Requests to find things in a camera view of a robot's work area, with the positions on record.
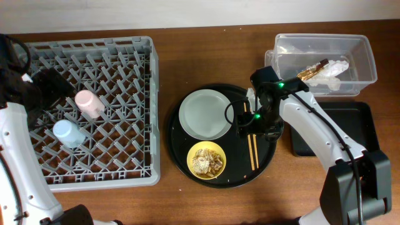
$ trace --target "white plate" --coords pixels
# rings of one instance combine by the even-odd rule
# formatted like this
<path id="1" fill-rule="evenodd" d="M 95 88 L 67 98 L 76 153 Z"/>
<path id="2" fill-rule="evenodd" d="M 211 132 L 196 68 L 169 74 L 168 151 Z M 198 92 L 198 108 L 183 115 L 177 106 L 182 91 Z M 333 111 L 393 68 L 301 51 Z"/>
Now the white plate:
<path id="1" fill-rule="evenodd" d="M 209 89 L 195 91 L 183 100 L 179 108 L 179 122 L 196 139 L 210 141 L 220 138 L 231 128 L 224 116 L 229 103 L 229 99 L 220 92 Z M 232 106 L 226 114 L 233 121 Z"/>

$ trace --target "yellow bowl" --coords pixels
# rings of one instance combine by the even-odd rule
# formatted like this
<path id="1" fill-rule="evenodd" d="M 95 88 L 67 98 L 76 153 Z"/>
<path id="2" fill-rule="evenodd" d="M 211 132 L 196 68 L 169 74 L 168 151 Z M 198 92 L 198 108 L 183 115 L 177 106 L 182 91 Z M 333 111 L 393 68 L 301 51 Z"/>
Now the yellow bowl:
<path id="1" fill-rule="evenodd" d="M 204 176 L 203 177 L 201 175 L 197 175 L 193 170 L 193 165 L 192 165 L 193 157 L 196 155 L 196 152 L 198 150 L 205 149 L 205 148 L 210 149 L 212 151 L 215 151 L 217 154 L 219 154 L 221 156 L 222 168 L 218 171 L 218 173 L 214 177 L 208 177 L 208 176 Z M 224 171 L 225 166 L 226 166 L 226 156 L 225 156 L 224 150 L 219 145 L 217 145 L 216 143 L 211 142 L 211 141 L 201 141 L 201 142 L 195 144 L 189 150 L 189 152 L 187 154 L 186 162 L 187 162 L 187 166 L 188 166 L 189 170 L 197 178 L 200 178 L 200 179 L 214 179 L 214 178 L 217 178 Z"/>

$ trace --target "light blue cup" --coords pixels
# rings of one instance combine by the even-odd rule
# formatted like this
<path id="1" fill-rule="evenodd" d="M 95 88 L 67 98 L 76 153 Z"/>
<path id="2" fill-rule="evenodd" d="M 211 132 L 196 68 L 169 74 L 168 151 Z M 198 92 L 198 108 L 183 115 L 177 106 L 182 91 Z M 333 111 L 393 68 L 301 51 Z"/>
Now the light blue cup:
<path id="1" fill-rule="evenodd" d="M 63 145 L 76 148 L 85 140 L 85 135 L 79 131 L 76 124 L 62 119 L 54 125 L 52 132 Z"/>

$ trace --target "food in bowl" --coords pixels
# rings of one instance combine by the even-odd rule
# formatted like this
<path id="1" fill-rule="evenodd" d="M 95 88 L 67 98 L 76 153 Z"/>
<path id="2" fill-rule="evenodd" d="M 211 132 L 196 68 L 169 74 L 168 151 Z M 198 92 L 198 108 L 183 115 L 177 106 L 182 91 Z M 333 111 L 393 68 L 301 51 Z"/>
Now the food in bowl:
<path id="1" fill-rule="evenodd" d="M 209 178 L 217 175 L 223 165 L 221 156 L 207 148 L 198 150 L 192 159 L 194 172 L 199 176 L 207 176 Z"/>

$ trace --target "plastic bin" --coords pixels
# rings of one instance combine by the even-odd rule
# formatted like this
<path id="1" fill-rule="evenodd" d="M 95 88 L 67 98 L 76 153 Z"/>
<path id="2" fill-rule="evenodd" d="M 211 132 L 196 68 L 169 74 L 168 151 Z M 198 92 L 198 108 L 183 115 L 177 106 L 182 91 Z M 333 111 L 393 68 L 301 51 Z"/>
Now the plastic bin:
<path id="1" fill-rule="evenodd" d="M 363 35 L 278 34 L 274 50 L 266 52 L 265 65 L 281 79 L 289 79 L 323 59 L 347 61 L 349 69 L 336 76 L 340 81 L 305 81 L 315 96 L 356 96 L 378 79 L 371 46 Z M 337 83 L 339 90 L 328 88 Z"/>
<path id="2" fill-rule="evenodd" d="M 160 179 L 158 56 L 150 37 L 27 43 L 29 75 L 54 68 L 78 90 L 105 105 L 92 119 L 67 97 L 37 120 L 30 132 L 43 175 L 54 192 L 154 185 Z M 15 46 L 18 56 L 26 53 Z M 76 124 L 86 139 L 63 145 L 56 121 Z"/>

